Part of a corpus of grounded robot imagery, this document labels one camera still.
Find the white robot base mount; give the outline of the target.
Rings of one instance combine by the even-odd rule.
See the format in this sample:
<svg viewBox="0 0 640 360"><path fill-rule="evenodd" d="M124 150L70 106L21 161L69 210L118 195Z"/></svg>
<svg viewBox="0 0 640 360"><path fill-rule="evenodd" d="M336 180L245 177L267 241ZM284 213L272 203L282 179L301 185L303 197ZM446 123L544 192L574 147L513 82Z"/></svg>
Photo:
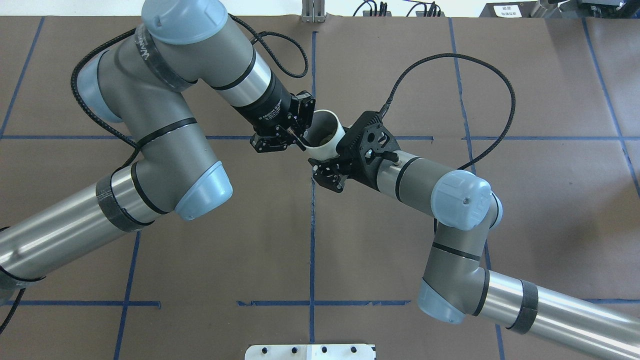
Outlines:
<svg viewBox="0 0 640 360"><path fill-rule="evenodd" d="M256 344L250 346L245 360L376 360L372 344Z"/></svg>

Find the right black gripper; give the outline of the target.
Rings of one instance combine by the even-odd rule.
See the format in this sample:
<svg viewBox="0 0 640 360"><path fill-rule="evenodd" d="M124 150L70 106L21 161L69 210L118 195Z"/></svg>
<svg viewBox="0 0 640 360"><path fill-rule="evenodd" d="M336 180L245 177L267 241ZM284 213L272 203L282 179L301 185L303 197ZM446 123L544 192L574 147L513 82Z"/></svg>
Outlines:
<svg viewBox="0 0 640 360"><path fill-rule="evenodd" d="M309 157L313 180L320 186L335 193L345 190L347 180L357 180L354 155L339 155L338 157L319 159Z"/></svg>

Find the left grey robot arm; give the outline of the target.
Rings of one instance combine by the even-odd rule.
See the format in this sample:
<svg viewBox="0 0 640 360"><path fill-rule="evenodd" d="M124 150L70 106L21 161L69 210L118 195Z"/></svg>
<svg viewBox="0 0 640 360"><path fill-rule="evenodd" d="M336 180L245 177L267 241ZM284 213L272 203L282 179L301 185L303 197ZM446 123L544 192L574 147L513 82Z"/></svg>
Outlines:
<svg viewBox="0 0 640 360"><path fill-rule="evenodd" d="M175 212L191 221L233 187L183 91L202 81L254 129L259 153L304 150L315 98L292 94L219 0L147 0L142 23L85 56L71 91L134 148L98 182L1 230L1 301L48 273Z"/></svg>

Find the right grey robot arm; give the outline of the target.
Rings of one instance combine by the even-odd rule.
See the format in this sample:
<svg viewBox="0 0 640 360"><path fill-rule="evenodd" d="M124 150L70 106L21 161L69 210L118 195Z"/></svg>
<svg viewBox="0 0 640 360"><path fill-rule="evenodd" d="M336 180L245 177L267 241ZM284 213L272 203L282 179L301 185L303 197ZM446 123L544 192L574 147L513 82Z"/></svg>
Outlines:
<svg viewBox="0 0 640 360"><path fill-rule="evenodd" d="M366 149L363 162L376 191L438 221L417 301L427 315L449 324L483 317L588 356L639 358L637 317L481 266L504 213L486 180L402 150Z"/></svg>

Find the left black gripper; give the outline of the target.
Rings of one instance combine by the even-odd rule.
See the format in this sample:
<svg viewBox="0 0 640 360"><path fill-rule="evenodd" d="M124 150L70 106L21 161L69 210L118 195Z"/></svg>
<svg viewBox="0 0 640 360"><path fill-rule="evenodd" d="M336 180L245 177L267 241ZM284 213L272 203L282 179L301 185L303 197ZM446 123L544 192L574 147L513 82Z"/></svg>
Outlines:
<svg viewBox="0 0 640 360"><path fill-rule="evenodd" d="M305 152L304 134L311 127L316 98L308 91L293 95L272 76L265 93L249 105L235 106L254 129L249 140L257 153L285 151L297 146Z"/></svg>

